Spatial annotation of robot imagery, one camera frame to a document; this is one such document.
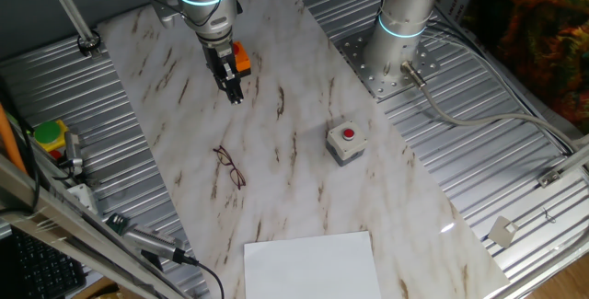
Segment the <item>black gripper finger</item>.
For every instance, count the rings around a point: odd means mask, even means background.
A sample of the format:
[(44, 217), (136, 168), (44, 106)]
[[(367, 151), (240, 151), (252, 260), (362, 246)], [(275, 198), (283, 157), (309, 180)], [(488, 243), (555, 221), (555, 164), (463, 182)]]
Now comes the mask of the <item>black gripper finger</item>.
[(225, 91), (227, 98), (231, 103), (234, 102), (234, 94), (231, 88), (231, 79), (233, 77), (233, 73), (231, 71), (228, 71), (224, 75), (219, 75), (218, 78), (221, 89)]
[(234, 77), (228, 80), (228, 97), (232, 104), (240, 104), (243, 101), (243, 92), (241, 89), (241, 80)]

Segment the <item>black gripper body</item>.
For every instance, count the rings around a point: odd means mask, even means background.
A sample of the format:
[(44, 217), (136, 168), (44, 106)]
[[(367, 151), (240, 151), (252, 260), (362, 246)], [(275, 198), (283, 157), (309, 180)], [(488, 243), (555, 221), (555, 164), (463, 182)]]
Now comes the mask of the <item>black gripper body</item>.
[(217, 44), (204, 44), (207, 67), (215, 78), (234, 78), (237, 75), (233, 42), (226, 40)]

